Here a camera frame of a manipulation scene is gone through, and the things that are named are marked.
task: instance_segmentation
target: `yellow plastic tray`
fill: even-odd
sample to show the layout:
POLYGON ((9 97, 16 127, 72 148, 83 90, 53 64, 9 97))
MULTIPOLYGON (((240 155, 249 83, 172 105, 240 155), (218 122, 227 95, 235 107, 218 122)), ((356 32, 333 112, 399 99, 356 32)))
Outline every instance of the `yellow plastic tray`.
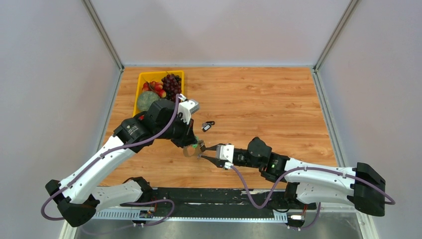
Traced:
POLYGON ((144 85, 145 81, 161 81, 167 74, 175 74, 176 76, 180 76, 182 79, 182 94, 185 94, 185 72, 184 71, 155 71, 155 72, 142 72, 139 74, 138 77, 138 86, 136 87, 136 96, 135 96, 135 105, 133 106, 133 116, 140 113, 138 107, 136 107, 136 103, 138 101, 138 96, 142 93, 142 86, 144 85))

